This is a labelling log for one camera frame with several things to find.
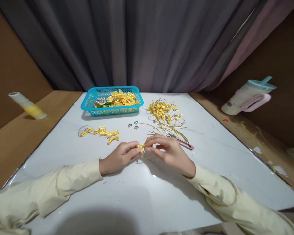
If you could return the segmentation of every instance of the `bottle handle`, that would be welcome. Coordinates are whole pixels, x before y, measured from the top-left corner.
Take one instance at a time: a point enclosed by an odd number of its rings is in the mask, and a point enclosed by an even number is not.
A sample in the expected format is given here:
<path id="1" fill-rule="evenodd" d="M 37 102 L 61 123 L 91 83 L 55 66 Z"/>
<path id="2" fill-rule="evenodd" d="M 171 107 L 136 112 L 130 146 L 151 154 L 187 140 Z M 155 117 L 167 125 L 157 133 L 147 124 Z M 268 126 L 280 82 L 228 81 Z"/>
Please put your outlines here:
<path id="1" fill-rule="evenodd" d="M 251 112 L 255 109 L 259 108 L 263 104 L 267 103 L 271 99 L 271 95 L 269 94 L 259 94 L 255 95 L 251 100 L 247 101 L 242 106 L 242 111 Z"/>

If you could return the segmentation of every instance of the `white table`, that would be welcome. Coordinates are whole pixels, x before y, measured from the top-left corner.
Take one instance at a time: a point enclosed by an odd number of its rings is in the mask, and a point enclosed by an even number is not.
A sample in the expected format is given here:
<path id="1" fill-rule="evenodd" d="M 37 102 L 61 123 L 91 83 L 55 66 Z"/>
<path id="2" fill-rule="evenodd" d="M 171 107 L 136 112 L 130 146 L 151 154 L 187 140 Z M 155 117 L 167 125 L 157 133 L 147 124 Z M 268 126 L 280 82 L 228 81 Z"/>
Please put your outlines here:
<path id="1" fill-rule="evenodd" d="M 141 141 L 152 127 L 149 114 L 93 117 L 81 110 L 85 93 L 50 132 L 24 166 L 10 181 L 22 182 L 63 165 L 89 162 L 106 157 L 119 144 L 107 145 L 105 136 L 88 134 L 79 138 L 84 125 L 94 129 L 105 125 L 118 129 L 120 142 Z M 256 201 L 275 210 L 294 207 L 294 191 L 283 185 L 235 136 L 188 94 L 142 93 L 146 102 L 160 97 L 175 100 L 177 114 L 187 127 L 182 133 L 195 147 L 187 155 L 202 167 L 230 178 Z M 70 200 L 45 219 L 36 217 L 23 227 L 32 234 L 160 234 L 220 223 L 204 196 L 180 174 L 155 157 L 138 159 L 122 172 L 75 193 Z"/>

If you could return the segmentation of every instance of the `teal bottle lid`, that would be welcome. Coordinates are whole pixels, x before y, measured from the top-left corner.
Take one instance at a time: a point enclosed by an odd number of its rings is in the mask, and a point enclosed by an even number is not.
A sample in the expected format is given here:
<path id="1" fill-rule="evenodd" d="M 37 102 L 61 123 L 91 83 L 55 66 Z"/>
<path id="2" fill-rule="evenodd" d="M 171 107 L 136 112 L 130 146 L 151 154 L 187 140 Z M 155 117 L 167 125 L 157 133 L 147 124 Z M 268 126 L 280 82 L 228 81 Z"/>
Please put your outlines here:
<path id="1" fill-rule="evenodd" d="M 260 90 L 272 91 L 276 89 L 277 87 L 275 85 L 267 83 L 270 79 L 272 79 L 272 77 L 268 76 L 262 81 L 248 80 L 247 85 L 260 89 Z"/>

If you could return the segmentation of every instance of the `pink scissors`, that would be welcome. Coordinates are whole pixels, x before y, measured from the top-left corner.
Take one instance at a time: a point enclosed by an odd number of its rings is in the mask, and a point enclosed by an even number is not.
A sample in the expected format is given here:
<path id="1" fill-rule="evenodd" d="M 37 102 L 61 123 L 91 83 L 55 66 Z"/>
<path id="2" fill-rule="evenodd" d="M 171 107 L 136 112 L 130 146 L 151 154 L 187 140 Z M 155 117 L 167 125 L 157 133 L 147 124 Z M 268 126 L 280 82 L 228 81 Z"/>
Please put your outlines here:
<path id="1" fill-rule="evenodd" d="M 183 147 L 189 149 L 189 150 L 193 150 L 194 149 L 194 146 L 192 146 L 191 144 L 189 143 L 186 143 L 185 141 L 179 139 L 178 137 L 176 137 L 175 135 L 172 135 L 170 133 L 168 133 L 167 137 L 172 137 L 172 138 L 175 138 L 179 141 L 179 144 L 182 145 Z"/>

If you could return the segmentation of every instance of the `cardboard wall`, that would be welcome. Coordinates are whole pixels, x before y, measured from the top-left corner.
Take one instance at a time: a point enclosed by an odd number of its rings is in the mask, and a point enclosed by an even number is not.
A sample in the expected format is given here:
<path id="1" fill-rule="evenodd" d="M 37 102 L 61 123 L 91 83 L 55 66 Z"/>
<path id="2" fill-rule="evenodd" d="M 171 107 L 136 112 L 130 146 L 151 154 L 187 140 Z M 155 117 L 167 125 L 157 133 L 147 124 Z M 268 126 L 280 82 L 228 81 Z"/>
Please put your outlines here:
<path id="1" fill-rule="evenodd" d="M 23 112 L 8 96 L 15 91 L 36 103 L 53 89 L 0 12 L 0 128 Z"/>
<path id="2" fill-rule="evenodd" d="M 253 112 L 241 112 L 255 124 L 294 147 L 294 10 L 256 50 L 215 90 L 213 95 L 228 101 L 247 80 L 270 81 L 278 88 L 272 99 Z"/>

